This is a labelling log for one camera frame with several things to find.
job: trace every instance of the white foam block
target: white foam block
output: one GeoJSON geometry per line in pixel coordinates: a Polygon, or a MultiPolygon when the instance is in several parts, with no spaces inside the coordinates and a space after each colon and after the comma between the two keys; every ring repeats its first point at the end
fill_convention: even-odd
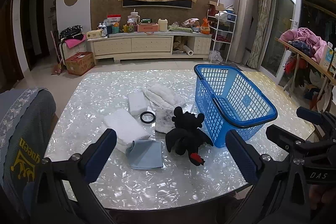
{"type": "Polygon", "coordinates": [[[129,112],[132,116],[140,115],[147,111],[147,104],[142,92],[128,94],[129,112]]]}
{"type": "Polygon", "coordinates": [[[136,140],[147,140],[150,134],[124,108],[118,109],[104,117],[104,126],[117,133],[117,145],[121,152],[136,140]]]}

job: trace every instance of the black ring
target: black ring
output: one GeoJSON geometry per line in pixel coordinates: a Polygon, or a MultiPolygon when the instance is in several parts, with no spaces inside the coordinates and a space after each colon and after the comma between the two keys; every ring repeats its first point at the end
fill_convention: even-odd
{"type": "Polygon", "coordinates": [[[141,122],[146,123],[146,124],[154,123],[154,122],[155,122],[155,119],[156,119],[156,117],[155,117],[154,113],[153,113],[153,112],[150,112],[150,111],[142,112],[141,115],[140,115],[140,120],[141,120],[141,122]],[[142,116],[144,116],[145,114],[150,114],[150,115],[152,115],[152,116],[153,116],[153,120],[151,120],[151,121],[149,121],[149,122],[143,120],[143,119],[142,119],[142,116]]]}

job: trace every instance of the orange plastic bag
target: orange plastic bag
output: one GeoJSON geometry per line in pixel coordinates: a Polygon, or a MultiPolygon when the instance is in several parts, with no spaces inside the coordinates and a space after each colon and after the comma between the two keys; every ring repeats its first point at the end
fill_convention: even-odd
{"type": "Polygon", "coordinates": [[[203,24],[201,25],[201,33],[210,34],[210,25],[206,18],[203,18],[203,24]]]}

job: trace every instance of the laundry basket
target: laundry basket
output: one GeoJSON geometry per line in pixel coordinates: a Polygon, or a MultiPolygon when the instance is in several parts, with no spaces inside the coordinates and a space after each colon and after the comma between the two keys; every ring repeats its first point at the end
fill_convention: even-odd
{"type": "Polygon", "coordinates": [[[205,125],[216,147],[225,147],[225,135],[231,129],[246,141],[278,117],[275,106],[239,70],[200,64],[194,71],[195,101],[205,115],[205,125]]]}

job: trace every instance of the sliding door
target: sliding door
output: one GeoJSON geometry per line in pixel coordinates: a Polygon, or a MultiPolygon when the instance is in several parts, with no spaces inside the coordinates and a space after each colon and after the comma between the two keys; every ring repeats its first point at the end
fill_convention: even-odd
{"type": "Polygon", "coordinates": [[[281,34],[289,29],[297,29],[300,13],[301,0],[272,0],[268,30],[258,68],[277,84],[283,76],[290,51],[286,51],[275,38],[280,38],[281,34]]]}

